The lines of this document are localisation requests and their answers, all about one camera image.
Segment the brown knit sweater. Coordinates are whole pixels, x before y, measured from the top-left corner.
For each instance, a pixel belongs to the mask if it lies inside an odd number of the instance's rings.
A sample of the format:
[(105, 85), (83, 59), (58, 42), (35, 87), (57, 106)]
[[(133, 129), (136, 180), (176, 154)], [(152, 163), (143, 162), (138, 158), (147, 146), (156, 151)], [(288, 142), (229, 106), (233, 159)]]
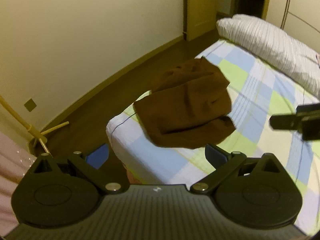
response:
[(151, 93), (133, 104), (150, 140), (159, 147), (195, 149), (219, 144), (235, 131), (228, 79), (205, 57), (165, 71)]

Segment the checkered bed sheet mattress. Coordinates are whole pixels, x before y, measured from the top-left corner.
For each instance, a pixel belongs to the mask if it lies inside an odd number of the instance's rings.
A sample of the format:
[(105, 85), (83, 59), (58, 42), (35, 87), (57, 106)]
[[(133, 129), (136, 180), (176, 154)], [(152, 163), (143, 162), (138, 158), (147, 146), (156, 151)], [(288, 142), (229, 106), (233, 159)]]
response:
[[(294, 113), (317, 99), (270, 65), (227, 41), (219, 40), (201, 54), (229, 80), (230, 117), (236, 130), (220, 147), (249, 157), (273, 153), (299, 188), (303, 206), (296, 226), (308, 235), (319, 231), (319, 142), (303, 141), (297, 132), (275, 131), (274, 114)], [(116, 156), (144, 184), (192, 185), (213, 171), (204, 149), (161, 148), (145, 136), (135, 110), (127, 107), (112, 118), (106, 134)]]

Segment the wooden stand legs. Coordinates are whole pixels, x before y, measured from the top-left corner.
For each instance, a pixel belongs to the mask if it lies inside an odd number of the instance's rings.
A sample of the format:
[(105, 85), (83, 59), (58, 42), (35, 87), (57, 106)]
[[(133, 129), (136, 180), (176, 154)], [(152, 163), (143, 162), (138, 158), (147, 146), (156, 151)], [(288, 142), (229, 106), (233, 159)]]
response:
[(27, 121), (25, 121), (9, 104), (8, 102), (3, 98), (3, 96), (0, 96), (1, 99), (1, 105), (6, 109), (10, 115), (16, 119), (26, 130), (29, 134), (31, 134), (35, 138), (35, 143), (38, 141), (42, 148), (44, 149), (44, 153), (42, 155), (52, 155), (46, 145), (48, 139), (45, 137), (45, 135), (52, 133), (55, 130), (58, 130), (60, 128), (63, 128), (67, 125), (69, 125), (69, 122), (63, 122), (57, 126), (54, 126), (48, 130), (45, 130), (43, 132), (38, 131), (32, 124), (29, 124)]

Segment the white striped quilt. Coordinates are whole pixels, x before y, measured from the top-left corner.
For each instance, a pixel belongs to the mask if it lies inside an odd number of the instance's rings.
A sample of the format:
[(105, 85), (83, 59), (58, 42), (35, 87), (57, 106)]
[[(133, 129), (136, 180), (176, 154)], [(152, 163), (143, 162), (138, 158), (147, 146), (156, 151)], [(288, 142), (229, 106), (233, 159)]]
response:
[(220, 37), (241, 46), (319, 98), (319, 53), (275, 25), (243, 14), (216, 22)]

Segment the white sliding wardrobe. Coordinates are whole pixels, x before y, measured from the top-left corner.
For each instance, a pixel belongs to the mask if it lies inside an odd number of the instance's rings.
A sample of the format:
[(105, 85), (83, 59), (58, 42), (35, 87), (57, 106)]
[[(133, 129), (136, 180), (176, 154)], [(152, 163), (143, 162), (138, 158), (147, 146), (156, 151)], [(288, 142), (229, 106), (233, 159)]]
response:
[(294, 16), (319, 31), (319, 0), (265, 0), (262, 19), (281, 29)]

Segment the wall socket plate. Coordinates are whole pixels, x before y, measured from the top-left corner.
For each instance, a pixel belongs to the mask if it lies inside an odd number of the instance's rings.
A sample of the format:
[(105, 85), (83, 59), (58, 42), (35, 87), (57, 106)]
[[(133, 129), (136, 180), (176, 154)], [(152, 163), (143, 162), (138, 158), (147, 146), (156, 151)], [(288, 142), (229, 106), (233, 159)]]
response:
[(37, 104), (34, 102), (33, 99), (29, 99), (25, 104), (24, 107), (28, 112), (33, 111), (36, 108)]

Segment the door frame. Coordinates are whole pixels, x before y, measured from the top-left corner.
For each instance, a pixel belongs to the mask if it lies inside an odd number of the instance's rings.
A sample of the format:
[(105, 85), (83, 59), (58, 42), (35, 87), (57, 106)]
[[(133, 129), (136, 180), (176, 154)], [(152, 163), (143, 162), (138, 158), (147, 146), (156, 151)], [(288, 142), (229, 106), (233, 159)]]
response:
[(184, 39), (191, 41), (215, 29), (218, 18), (235, 14), (263, 16), (267, 0), (184, 0)]

